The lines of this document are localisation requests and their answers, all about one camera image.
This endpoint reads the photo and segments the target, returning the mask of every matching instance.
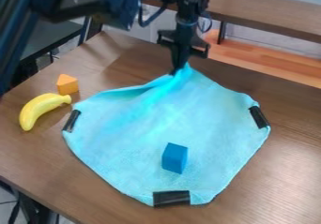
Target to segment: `orange cube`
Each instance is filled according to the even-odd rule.
[[[78,92],[78,80],[66,74],[60,74],[56,85],[60,95]]]

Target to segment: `towel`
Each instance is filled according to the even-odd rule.
[[[107,90],[76,103],[62,134],[71,151],[111,186],[153,206],[153,193],[188,190],[191,204],[222,192],[268,137],[249,111],[258,103],[188,64],[140,86]],[[189,149],[182,174],[161,167],[168,143]]]

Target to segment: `blue block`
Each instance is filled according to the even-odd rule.
[[[161,166],[168,171],[181,174],[186,166],[188,148],[168,143],[161,157]]]

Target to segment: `wooden table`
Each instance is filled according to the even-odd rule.
[[[88,223],[321,222],[321,90],[213,60],[191,59],[214,81],[250,94],[272,126],[267,142],[212,203],[153,209],[120,194],[66,146],[60,130],[70,106],[18,123],[23,104],[55,92],[60,73],[79,79],[74,101],[98,91],[142,84],[171,69],[170,53],[131,37],[101,33],[8,92],[0,103],[0,175],[70,219]]]

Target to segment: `yellow banana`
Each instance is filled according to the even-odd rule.
[[[60,96],[54,93],[47,93],[33,98],[23,106],[20,112],[20,126],[25,131],[31,130],[42,114],[59,107],[62,103],[70,104],[70,95]]]

